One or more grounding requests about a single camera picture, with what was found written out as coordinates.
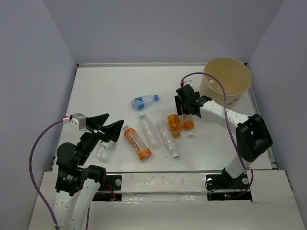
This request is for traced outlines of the orange bottle white cap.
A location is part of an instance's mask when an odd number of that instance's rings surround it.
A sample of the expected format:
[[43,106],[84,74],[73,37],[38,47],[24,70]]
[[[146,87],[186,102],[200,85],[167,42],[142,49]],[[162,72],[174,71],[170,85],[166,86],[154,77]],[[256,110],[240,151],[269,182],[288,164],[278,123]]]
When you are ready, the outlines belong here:
[[193,116],[191,114],[186,115],[183,114],[181,117],[181,126],[184,131],[186,131],[188,137],[193,136],[193,129],[194,129],[194,121]]

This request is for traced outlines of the tall orange label bottle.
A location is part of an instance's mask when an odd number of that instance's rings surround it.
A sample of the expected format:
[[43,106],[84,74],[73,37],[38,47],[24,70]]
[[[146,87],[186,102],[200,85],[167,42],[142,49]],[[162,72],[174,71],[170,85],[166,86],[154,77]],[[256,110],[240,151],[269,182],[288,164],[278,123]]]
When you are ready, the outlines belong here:
[[151,157],[151,150],[145,145],[135,129],[130,128],[128,125],[124,125],[123,131],[126,141],[130,143],[141,161]]

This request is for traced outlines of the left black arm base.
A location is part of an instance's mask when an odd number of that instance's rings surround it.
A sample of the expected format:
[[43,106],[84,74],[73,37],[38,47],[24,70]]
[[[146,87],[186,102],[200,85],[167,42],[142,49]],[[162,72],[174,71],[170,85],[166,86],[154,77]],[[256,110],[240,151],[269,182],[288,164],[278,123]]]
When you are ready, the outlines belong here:
[[101,185],[93,197],[93,201],[117,202],[122,200],[122,175],[107,174],[106,182]]

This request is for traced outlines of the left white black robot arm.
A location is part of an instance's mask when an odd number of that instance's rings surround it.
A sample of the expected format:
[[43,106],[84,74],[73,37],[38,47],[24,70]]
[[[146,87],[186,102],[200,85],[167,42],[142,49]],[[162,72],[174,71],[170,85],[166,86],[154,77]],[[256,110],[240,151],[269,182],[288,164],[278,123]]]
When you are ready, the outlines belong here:
[[54,215],[55,226],[60,230],[80,229],[94,195],[106,185],[104,167],[83,166],[99,141],[117,142],[119,139],[124,120],[105,125],[108,117],[108,113],[93,117],[77,113],[62,119],[64,124],[83,134],[77,144],[65,142],[56,152],[58,175]]

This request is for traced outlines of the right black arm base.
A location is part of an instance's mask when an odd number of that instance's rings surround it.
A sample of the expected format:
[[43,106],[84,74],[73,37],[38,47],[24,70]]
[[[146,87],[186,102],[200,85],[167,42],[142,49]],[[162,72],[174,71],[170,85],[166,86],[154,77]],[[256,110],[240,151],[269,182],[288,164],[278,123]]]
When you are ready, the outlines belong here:
[[206,175],[204,183],[208,201],[252,201],[250,182],[246,172],[233,179],[222,170],[221,173]]

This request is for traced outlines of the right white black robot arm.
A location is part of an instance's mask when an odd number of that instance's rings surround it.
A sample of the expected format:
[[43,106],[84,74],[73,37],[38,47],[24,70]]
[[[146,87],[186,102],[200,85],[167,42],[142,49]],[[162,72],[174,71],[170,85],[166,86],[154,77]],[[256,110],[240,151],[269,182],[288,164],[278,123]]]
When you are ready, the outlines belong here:
[[231,136],[236,137],[235,150],[238,153],[223,169],[221,175],[222,185],[227,188],[233,187],[246,168],[273,144],[264,119],[259,114],[248,116],[225,109],[213,99],[200,96],[189,84],[178,88],[176,92],[175,102],[179,115],[196,115],[209,119],[230,130]]

